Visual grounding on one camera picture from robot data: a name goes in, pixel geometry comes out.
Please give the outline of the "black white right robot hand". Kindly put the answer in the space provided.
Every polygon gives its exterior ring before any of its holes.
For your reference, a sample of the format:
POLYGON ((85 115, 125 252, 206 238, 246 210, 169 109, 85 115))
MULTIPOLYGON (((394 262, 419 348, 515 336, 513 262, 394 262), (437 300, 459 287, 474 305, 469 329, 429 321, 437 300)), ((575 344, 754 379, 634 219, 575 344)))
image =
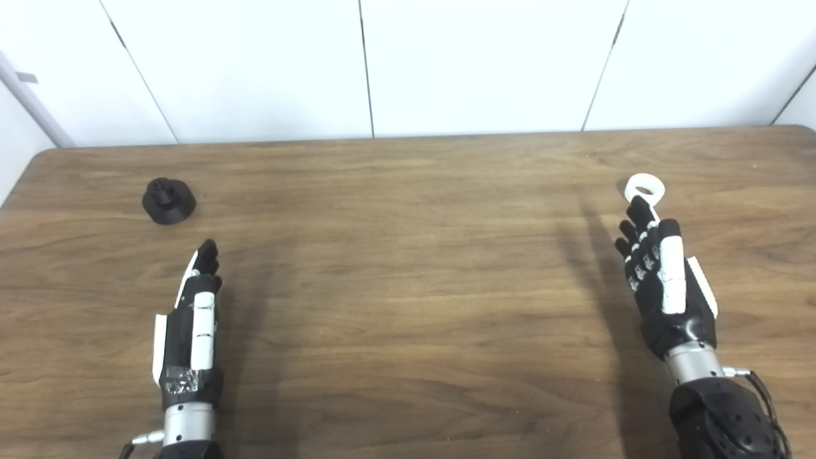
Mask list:
POLYGON ((660 220, 641 196, 629 201, 615 248, 641 316, 647 348, 663 360, 688 343, 717 348, 716 314, 685 255, 681 226, 660 220))

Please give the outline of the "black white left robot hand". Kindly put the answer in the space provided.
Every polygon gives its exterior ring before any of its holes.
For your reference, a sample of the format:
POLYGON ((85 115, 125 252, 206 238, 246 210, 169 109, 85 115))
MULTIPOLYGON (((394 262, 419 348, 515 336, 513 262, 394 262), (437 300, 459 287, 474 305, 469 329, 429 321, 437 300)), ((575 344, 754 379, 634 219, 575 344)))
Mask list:
POLYGON ((161 409, 190 403, 218 407, 224 376, 217 366, 217 295, 222 287, 218 247, 207 239, 182 276, 174 307, 154 322, 152 378, 161 392, 161 409))

